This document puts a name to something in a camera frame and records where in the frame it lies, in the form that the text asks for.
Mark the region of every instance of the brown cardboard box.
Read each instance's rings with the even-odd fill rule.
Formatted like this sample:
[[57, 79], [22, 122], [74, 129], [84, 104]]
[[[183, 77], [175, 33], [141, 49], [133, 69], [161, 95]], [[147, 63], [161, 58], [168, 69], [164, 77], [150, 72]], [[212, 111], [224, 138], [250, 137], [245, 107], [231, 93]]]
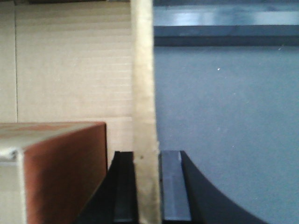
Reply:
[[0, 124], [0, 224], [71, 223], [106, 171], [103, 122]]

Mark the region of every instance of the gray wall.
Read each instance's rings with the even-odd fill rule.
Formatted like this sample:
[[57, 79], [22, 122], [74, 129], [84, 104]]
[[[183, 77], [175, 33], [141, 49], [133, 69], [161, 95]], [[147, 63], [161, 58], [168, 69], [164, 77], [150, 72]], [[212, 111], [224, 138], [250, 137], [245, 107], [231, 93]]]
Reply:
[[299, 220], [299, 49], [156, 47], [162, 150], [185, 150], [230, 199]]

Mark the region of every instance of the metal bar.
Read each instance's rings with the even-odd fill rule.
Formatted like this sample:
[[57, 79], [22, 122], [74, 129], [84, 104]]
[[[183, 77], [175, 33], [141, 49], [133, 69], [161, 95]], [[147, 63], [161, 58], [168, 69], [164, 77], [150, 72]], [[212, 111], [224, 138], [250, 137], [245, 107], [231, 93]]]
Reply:
[[299, 45], [299, 3], [154, 7], [154, 31], [156, 46]]
[[162, 194], [164, 221], [191, 221], [179, 151], [162, 151]]
[[133, 153], [122, 152], [114, 209], [114, 223], [136, 224], [137, 222], [138, 212]]

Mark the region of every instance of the gray surface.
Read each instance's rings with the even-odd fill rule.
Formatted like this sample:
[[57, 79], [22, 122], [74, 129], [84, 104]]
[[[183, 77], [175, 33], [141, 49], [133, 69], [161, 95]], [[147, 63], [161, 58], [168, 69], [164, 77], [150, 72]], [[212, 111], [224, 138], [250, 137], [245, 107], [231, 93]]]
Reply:
[[299, 220], [299, 48], [156, 47], [162, 150], [185, 150], [230, 199]]
[[162, 151], [163, 220], [191, 221], [179, 151]]

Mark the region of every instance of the cardboard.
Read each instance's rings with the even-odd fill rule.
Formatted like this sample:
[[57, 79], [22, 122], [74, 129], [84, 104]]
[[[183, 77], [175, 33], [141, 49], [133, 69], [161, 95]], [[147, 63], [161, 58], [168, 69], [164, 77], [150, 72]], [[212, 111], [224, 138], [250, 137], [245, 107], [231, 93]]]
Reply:
[[139, 221], [161, 223], [153, 71], [153, 15], [151, 0], [133, 0], [133, 149]]
[[0, 121], [16, 122], [14, 3], [0, 2]]
[[107, 122], [108, 151], [132, 151], [129, 3], [19, 5], [19, 122]]
[[103, 122], [0, 124], [0, 224], [71, 223], [106, 171]]

